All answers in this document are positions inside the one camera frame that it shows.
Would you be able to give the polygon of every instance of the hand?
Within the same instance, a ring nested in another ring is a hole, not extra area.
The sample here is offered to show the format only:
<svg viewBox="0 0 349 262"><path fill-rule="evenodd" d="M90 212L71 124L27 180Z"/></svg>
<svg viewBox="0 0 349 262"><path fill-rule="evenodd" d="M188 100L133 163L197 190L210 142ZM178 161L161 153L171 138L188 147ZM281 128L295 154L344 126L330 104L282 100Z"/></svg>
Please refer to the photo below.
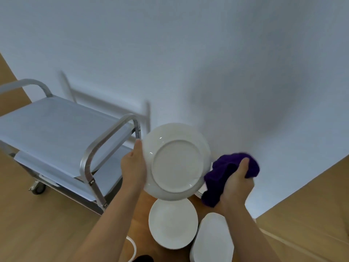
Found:
<svg viewBox="0 0 349 262"><path fill-rule="evenodd" d="M245 205L246 199L254 187L253 178L245 178L249 161L249 158L242 159L239 168L225 183L223 194L220 196L224 205Z"/></svg>
<svg viewBox="0 0 349 262"><path fill-rule="evenodd" d="M137 139L133 151L121 159L123 187L142 190L147 179L147 166L143 157L142 141Z"/></svg>

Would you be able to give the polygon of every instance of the metal cart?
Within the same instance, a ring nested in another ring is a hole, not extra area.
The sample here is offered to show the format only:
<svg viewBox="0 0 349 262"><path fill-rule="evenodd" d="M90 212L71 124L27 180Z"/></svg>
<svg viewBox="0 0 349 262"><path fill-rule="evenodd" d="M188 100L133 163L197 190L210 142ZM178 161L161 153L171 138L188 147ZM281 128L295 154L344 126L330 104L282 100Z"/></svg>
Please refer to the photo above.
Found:
<svg viewBox="0 0 349 262"><path fill-rule="evenodd" d="M0 94L30 84L46 97L0 117L0 148L35 178L34 194L49 186L102 214L122 183L120 160L131 151L123 143L133 133L141 138L136 115L114 118L33 79L4 84Z"/></svg>

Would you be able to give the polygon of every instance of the metal frame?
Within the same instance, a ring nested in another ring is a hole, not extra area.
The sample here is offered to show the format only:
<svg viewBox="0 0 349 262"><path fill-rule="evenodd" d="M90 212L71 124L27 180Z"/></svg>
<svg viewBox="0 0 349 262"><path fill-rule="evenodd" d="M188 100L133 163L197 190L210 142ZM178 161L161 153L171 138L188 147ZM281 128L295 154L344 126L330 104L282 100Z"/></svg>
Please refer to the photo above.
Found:
<svg viewBox="0 0 349 262"><path fill-rule="evenodd" d="M34 79L22 79L19 81L4 84L4 85L0 86L0 94L17 89L17 88L21 88L23 86L27 86L30 84L38 85L39 87L41 87L41 89L44 91L46 97L54 97L54 95L51 93L50 89L47 87L46 84L44 84L38 80L34 80ZM71 190L66 189L62 186L52 185L49 182L47 182L46 180L42 179L39 176L38 172L36 172L36 171L34 171L34 170L30 169L29 167L26 167L22 164L20 164L20 165L35 180L51 187L52 189L55 189L56 191L67 196L68 198L71 198L72 200L80 203L81 205L83 205L83 206L89 208L90 210L101 215L105 211L105 209L107 208L108 204L111 202L111 200L113 199L115 194L119 191L122 181L119 181L117 184L115 184L112 191L104 197L103 194L101 193L98 185L96 184L96 181L95 181L92 173L91 173L91 169L90 169L91 162L92 162L94 155L98 151L98 149L104 143L106 143L106 141L108 139L110 139L111 136L113 136L121 127L123 127L126 123L128 123L131 120L133 120L133 123L134 123L134 130L133 131L135 132L136 139L140 139L141 138L141 128L140 128L140 124L138 122L136 115L135 114L126 114L121 119L119 119L113 126L111 126L108 130L106 130L101 136L99 136L96 140L94 140L85 150L85 153L84 153L84 155L81 159L81 162L80 162L80 178L79 179L81 179L87 186L89 186L91 192L93 193L94 197L96 198L96 201L94 201L94 202L90 202L87 199L75 194ZM1 144L0 149L3 149L6 152L6 154L10 155L11 157L15 157L15 153L12 152L12 149L10 148L9 145L7 145L6 143L4 143L2 141L0 141L0 144ZM113 149L110 154L113 154L117 149L118 149L118 147L115 147L115 149Z"/></svg>

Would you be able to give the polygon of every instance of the cart handle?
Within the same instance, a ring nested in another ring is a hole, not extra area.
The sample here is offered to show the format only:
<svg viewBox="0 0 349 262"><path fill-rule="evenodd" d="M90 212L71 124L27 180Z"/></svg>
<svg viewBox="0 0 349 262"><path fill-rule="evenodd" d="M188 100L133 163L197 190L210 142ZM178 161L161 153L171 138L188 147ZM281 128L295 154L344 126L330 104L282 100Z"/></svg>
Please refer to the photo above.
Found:
<svg viewBox="0 0 349 262"><path fill-rule="evenodd" d="M18 81L14 81L11 83L5 83L2 86L0 86L0 95L2 93L17 89L17 88L21 88L23 86L28 86L30 84L34 84L37 86L40 86L40 88L44 91L46 97L53 97L53 94L51 93L50 89L47 87L46 84L35 80L35 79L21 79Z"/></svg>
<svg viewBox="0 0 349 262"><path fill-rule="evenodd" d="M80 163L80 176L84 180L86 184L89 184L92 192L95 195L98 205L104 211L107 207L107 202L102 195L99 187L96 185L96 181L91 173L91 162L94 155L97 153L98 149L111 137L116 133L122 126L124 126L129 121L133 120L134 129L136 138L141 138L141 129L140 124L138 123L137 117L135 114L126 114L121 119L118 120L113 126L107 129L101 136L95 139L85 150L84 155L82 156Z"/></svg>

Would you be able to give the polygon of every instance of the forearm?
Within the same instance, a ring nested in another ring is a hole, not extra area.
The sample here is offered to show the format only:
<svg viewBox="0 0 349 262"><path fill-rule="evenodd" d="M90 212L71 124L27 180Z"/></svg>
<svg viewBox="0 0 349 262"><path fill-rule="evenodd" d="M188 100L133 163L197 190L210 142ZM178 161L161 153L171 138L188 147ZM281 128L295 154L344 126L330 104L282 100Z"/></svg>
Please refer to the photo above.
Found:
<svg viewBox="0 0 349 262"><path fill-rule="evenodd" d="M223 201L222 206L241 262L281 262L243 204Z"/></svg>
<svg viewBox="0 0 349 262"><path fill-rule="evenodd" d="M119 259L140 192L139 188L121 187L72 262L110 262Z"/></svg>

